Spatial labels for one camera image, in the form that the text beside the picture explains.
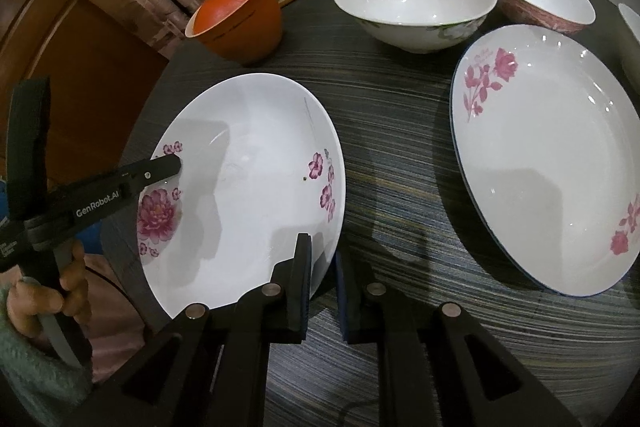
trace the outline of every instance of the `teapot lid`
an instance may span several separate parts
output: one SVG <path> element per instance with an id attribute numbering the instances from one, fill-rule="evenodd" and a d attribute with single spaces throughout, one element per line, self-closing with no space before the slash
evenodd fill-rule
<path id="1" fill-rule="evenodd" d="M 196 13 L 193 33 L 200 34 L 238 11 L 248 0 L 206 0 Z"/>

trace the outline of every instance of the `plate rim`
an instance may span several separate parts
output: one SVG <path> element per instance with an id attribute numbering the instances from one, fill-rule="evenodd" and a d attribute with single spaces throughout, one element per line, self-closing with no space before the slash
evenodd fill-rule
<path id="1" fill-rule="evenodd" d="M 562 292 L 560 290 L 556 290 L 555 288 L 551 288 L 551 286 L 546 285 L 545 283 L 543 283 L 541 280 L 536 279 L 532 274 L 530 274 L 529 272 L 527 272 L 514 258 L 513 256 L 511 256 L 511 254 L 509 254 L 509 252 L 507 251 L 507 249 L 504 247 L 504 245 L 501 243 L 500 239 L 498 239 L 497 235 L 494 233 L 494 230 L 492 230 L 491 226 L 489 225 L 489 223 L 487 222 L 487 220 L 484 217 L 484 214 L 482 213 L 482 210 L 480 209 L 480 206 L 478 204 L 478 201 L 476 200 L 476 197 L 473 194 L 473 191 L 471 190 L 471 187 L 469 185 L 469 182 L 466 178 L 466 174 L 465 174 L 465 169 L 462 165 L 462 160 L 460 159 L 460 149 L 458 147 L 458 142 L 456 140 L 456 131 L 455 131 L 455 127 L 453 124 L 453 87 L 454 87 L 454 82 L 456 79 L 456 76 L 458 74 L 458 70 L 460 68 L 460 64 L 462 63 L 462 60 L 466 57 L 468 51 L 476 44 L 476 42 L 478 42 L 479 40 L 481 40 L 482 38 L 484 38 L 485 36 L 491 35 L 492 33 L 495 33 L 497 31 L 500 31 L 501 29 L 504 28 L 535 28 L 537 30 L 544 30 L 544 31 L 548 31 L 551 32 L 552 34 L 560 37 L 560 38 L 565 38 L 565 39 L 569 39 L 571 41 L 576 42 L 577 44 L 580 44 L 580 42 L 575 41 L 574 39 L 572 39 L 570 36 L 564 35 L 562 33 L 556 32 L 554 30 L 548 29 L 548 28 L 542 28 L 541 26 L 534 26 L 531 24 L 512 24 L 512 25 L 505 25 L 505 26 L 500 26 L 498 28 L 495 28 L 493 30 L 491 30 L 488 33 L 485 33 L 484 35 L 478 37 L 475 41 L 473 41 L 471 44 L 468 45 L 468 47 L 466 47 L 465 51 L 463 52 L 462 55 L 460 55 L 460 58 L 458 59 L 458 62 L 456 63 L 456 67 L 453 71 L 452 77 L 451 77 L 451 83 L 450 83 L 450 87 L 449 87 L 449 127 L 450 127 L 450 131 L 451 131 L 451 138 L 452 138 L 452 142 L 453 142 L 453 149 L 454 152 L 456 154 L 456 161 L 458 162 L 458 170 L 460 171 L 460 174 L 462 176 L 463 182 L 465 184 L 465 188 L 466 188 L 466 192 L 469 195 L 469 198 L 471 199 L 471 202 L 474 205 L 474 208 L 476 209 L 476 213 L 478 213 L 478 217 L 480 219 L 480 221 L 482 222 L 482 224 L 484 225 L 485 229 L 489 232 L 489 235 L 491 236 L 491 238 L 495 241 L 495 244 L 500 248 L 500 250 L 502 251 L 503 254 L 505 254 L 505 256 L 507 256 L 507 258 L 513 263 L 513 265 L 518 268 L 518 270 L 520 270 L 521 273 L 523 273 L 530 281 L 532 281 L 534 284 L 538 285 L 540 287 L 540 290 L 549 290 L 553 293 L 555 293 L 556 295 L 563 295 L 563 296 L 568 296 L 571 298 L 575 298 L 575 299 L 584 299 L 587 297 L 593 297 L 596 295 L 600 295 L 601 293 L 604 293 L 608 290 L 610 290 L 611 288 L 613 288 L 613 286 L 615 286 L 616 284 L 618 284 L 625 276 L 626 274 L 629 272 L 629 270 L 631 270 L 631 267 L 634 265 L 634 263 L 636 262 L 636 259 L 638 258 L 638 255 L 640 255 L 640 242 L 638 243 L 638 251 L 633 254 L 633 260 L 629 263 L 629 266 L 625 269 L 625 271 L 620 275 L 619 279 L 616 280 L 613 284 L 611 284 L 610 286 L 594 292 L 594 293 L 589 293 L 589 294 L 580 294 L 580 295 L 576 295 L 573 293 L 566 293 L 566 292 Z M 609 68 L 606 66 L 606 64 L 604 64 L 604 62 L 602 62 L 600 60 L 600 58 L 593 53 L 592 51 L 588 50 L 587 51 L 590 52 L 590 54 L 597 60 L 599 61 L 599 63 L 607 70 L 609 71 L 609 73 L 611 74 L 611 76 L 613 76 L 613 78 L 620 83 L 620 81 L 618 80 L 618 78 L 616 77 L 615 74 L 613 74 L 611 72 L 611 70 L 609 70 Z M 628 103 L 630 103 L 631 107 L 634 110 L 634 113 L 636 115 L 636 118 L 638 118 L 638 120 L 640 121 L 640 115 L 638 115 L 638 112 L 636 111 L 636 107 L 634 106 L 633 102 L 631 102 L 631 99 L 629 99 L 628 94 L 626 93 L 626 90 L 622 87 L 622 85 L 620 85 L 622 92 L 624 93 L 624 96 L 626 97 L 626 100 L 628 101 Z"/>

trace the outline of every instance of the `finger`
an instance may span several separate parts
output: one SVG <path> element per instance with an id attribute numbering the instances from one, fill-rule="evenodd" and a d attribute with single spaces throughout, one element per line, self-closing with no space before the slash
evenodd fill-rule
<path id="1" fill-rule="evenodd" d="M 74 256 L 76 261 L 84 259 L 84 245 L 79 239 L 74 239 L 73 245 L 71 245 L 71 255 Z"/>
<path id="2" fill-rule="evenodd" d="M 17 314 L 58 313 L 64 304 L 62 295 L 46 286 L 36 286 L 18 281 L 14 288 L 16 298 L 12 302 L 12 306 Z"/>
<path id="3" fill-rule="evenodd" d="M 60 286 L 67 291 L 73 291 L 84 280 L 86 280 L 84 259 L 77 259 L 62 270 Z"/>
<path id="4" fill-rule="evenodd" d="M 19 299 L 19 297 L 17 296 L 17 290 L 14 286 L 9 290 L 9 295 L 7 295 L 6 299 L 7 316 L 18 333 L 34 339 L 42 331 L 42 325 L 37 317 L 16 311 L 15 303 L 17 299 Z"/>
<path id="5" fill-rule="evenodd" d="M 92 317 L 91 303 L 89 301 L 84 303 L 82 309 L 74 315 L 78 324 L 88 324 Z"/>
<path id="6" fill-rule="evenodd" d="M 80 312 L 84 303 L 87 302 L 87 295 L 89 293 L 89 284 L 84 279 L 72 292 L 69 292 L 65 298 L 65 304 L 62 307 L 62 312 L 67 317 L 73 317 Z"/>

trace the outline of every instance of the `screw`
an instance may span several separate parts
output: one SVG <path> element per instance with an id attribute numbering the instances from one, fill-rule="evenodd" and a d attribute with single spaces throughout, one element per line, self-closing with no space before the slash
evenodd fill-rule
<path id="1" fill-rule="evenodd" d="M 386 293 L 386 286 L 382 282 L 372 282 L 367 284 L 367 291 L 376 297 L 380 297 Z"/>
<path id="2" fill-rule="evenodd" d="M 267 297 L 275 297 L 276 295 L 279 295 L 281 291 L 282 288 L 280 285 L 274 282 L 268 282 L 262 287 L 262 293 Z"/>
<path id="3" fill-rule="evenodd" d="M 202 304 L 192 304 L 184 311 L 184 313 L 190 319 L 199 319 L 204 315 L 205 311 L 206 309 Z"/>
<path id="4" fill-rule="evenodd" d="M 447 317 L 455 319 L 456 317 L 460 317 L 462 310 L 460 309 L 460 306 L 458 306 L 454 302 L 448 302 L 442 307 L 442 313 L 447 315 Z"/>

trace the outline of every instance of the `orange teacup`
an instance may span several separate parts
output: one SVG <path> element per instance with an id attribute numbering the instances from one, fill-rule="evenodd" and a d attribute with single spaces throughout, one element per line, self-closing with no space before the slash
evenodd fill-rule
<path id="1" fill-rule="evenodd" d="M 282 14 L 278 0 L 206 0 L 184 34 L 220 57 L 251 64 L 280 43 Z"/>

